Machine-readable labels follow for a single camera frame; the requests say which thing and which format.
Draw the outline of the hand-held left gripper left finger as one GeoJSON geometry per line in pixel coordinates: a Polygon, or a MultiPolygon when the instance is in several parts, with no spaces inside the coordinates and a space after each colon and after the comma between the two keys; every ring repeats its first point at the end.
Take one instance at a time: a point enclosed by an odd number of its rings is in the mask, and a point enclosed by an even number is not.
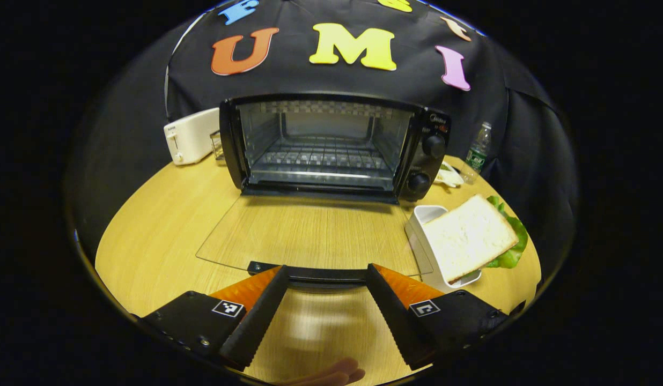
{"type": "Polygon", "coordinates": [[[211,295],[187,291],[140,322],[204,361],[243,371],[283,300],[288,271],[288,266],[274,266],[211,295]]]}

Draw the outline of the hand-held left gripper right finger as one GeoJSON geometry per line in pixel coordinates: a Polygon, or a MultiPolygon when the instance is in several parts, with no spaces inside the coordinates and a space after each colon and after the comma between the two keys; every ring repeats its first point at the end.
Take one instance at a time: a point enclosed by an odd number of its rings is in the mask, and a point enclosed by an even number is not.
{"type": "Polygon", "coordinates": [[[477,346],[509,318],[469,291],[444,293],[378,264],[366,286],[412,370],[477,346]]]}

